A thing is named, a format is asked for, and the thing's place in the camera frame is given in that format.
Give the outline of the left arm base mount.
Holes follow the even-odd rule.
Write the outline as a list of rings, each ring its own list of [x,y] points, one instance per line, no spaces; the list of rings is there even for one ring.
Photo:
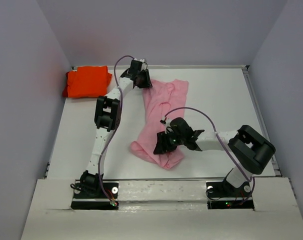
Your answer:
[[[80,179],[70,184],[73,189],[71,208],[73,210],[117,210],[119,208],[119,183],[103,181],[99,174],[87,170]]]

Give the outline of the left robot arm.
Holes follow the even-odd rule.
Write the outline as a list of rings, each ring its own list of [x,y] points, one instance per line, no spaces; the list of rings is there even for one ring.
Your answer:
[[[146,60],[137,59],[130,55],[121,57],[121,59],[124,58],[131,58],[129,68],[120,77],[117,77],[116,67],[120,62],[120,60],[117,60],[113,68],[116,86],[106,95],[99,96],[96,100],[94,113],[96,136],[85,172],[99,180],[103,178],[108,145],[121,123],[124,97],[134,88],[149,89],[152,87]]]

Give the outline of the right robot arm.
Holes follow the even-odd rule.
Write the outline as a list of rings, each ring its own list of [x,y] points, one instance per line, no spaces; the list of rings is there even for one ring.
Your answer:
[[[276,152],[274,145],[249,125],[233,131],[206,132],[192,129],[182,117],[172,120],[163,117],[160,122],[165,130],[157,133],[155,155],[171,153],[179,146],[185,146],[198,152],[225,151],[231,157],[235,167],[221,184],[222,192],[227,196],[235,195],[243,183],[262,174]]]

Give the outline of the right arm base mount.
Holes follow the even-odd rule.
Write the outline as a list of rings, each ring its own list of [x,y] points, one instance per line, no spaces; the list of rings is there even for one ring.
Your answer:
[[[255,178],[234,187],[226,179],[206,183],[205,195],[209,210],[254,209]]]

